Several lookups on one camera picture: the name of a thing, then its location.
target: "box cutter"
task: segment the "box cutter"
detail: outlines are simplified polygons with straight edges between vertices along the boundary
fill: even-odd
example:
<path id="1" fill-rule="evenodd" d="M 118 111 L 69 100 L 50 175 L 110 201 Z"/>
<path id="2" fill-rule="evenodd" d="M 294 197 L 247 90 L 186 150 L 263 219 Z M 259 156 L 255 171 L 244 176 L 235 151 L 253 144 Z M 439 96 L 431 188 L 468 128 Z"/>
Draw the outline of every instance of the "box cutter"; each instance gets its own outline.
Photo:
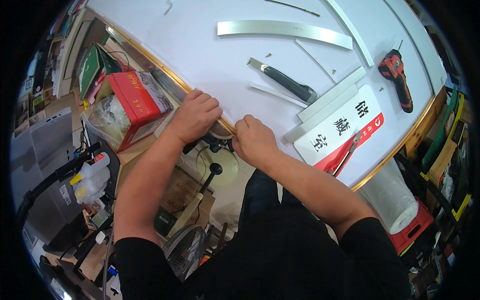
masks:
<path id="1" fill-rule="evenodd" d="M 264 63 L 259 62 L 258 60 L 250 57 L 249 62 L 254 68 L 259 69 L 265 75 L 275 80 L 281 86 L 291 91 L 295 96 L 300 98 L 302 101 L 311 104 L 317 100 L 317 93 L 308 85 L 299 84 L 290 77 L 286 76 L 279 70 L 270 67 Z"/>

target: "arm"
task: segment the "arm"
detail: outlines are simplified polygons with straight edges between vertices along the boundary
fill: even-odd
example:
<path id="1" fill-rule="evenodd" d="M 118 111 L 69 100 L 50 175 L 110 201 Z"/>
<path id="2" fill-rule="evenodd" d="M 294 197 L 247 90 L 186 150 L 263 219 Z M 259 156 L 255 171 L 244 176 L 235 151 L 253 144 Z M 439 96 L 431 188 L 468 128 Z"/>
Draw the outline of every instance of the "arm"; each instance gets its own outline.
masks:
<path id="1" fill-rule="evenodd" d="M 333 228 L 338 240 L 355 222 L 375 215 L 335 177 L 281 152 L 270 128 L 246 115 L 232 141 L 240 158 L 276 180 Z"/>
<path id="2" fill-rule="evenodd" d="M 183 147 L 205 135 L 223 110 L 209 94 L 189 93 L 172 122 L 129 173 L 115 206 L 115 241 L 128 237 L 159 245 L 153 221 Z"/>

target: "person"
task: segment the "person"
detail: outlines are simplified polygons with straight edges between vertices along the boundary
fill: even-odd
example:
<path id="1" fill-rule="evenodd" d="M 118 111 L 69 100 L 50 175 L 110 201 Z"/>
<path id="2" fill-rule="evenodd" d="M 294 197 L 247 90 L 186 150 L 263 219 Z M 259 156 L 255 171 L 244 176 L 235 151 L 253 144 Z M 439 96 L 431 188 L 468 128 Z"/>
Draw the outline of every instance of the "person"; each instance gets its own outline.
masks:
<path id="1" fill-rule="evenodd" d="M 123 299 L 410 296 L 408 272 L 372 210 L 336 178 L 281 152 L 272 130 L 252 115 L 235 124 L 232 139 L 238 156 L 257 168 L 245 188 L 239 230 L 181 283 L 164 257 L 153 220 L 183 147 L 205 135 L 222 112 L 209 94 L 189 93 L 128 175 L 114 213 Z M 276 182 L 284 187 L 281 203 Z"/>

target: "white bottle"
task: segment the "white bottle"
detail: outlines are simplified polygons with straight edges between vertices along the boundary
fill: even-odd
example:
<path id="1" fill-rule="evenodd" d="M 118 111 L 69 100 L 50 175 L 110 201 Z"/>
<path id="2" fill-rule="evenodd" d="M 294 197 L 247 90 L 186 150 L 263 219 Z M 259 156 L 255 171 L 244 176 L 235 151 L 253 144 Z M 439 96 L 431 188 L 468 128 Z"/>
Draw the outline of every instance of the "white bottle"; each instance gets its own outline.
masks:
<path id="1" fill-rule="evenodd" d="M 97 173 L 101 168 L 106 167 L 110 163 L 110 157 L 106 152 L 102 152 L 94 157 L 94 161 L 95 163 L 92 165 L 85 162 L 80 172 L 70 180 L 70 184 L 79 182 L 83 178 L 92 177 L 93 174 Z"/>

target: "cordless drill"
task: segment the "cordless drill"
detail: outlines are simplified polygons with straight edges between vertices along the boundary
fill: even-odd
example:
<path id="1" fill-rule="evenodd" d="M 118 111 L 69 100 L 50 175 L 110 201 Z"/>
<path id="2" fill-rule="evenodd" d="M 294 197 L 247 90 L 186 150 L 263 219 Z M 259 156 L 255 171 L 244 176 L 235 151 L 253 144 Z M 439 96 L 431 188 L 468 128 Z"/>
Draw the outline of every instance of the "cordless drill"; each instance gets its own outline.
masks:
<path id="1" fill-rule="evenodd" d="M 403 111 L 411 113 L 413 112 L 413 101 L 407 86 L 407 77 L 403 71 L 402 55 L 399 50 L 400 47 L 390 50 L 378 66 L 378 70 L 383 77 L 393 81 Z"/>

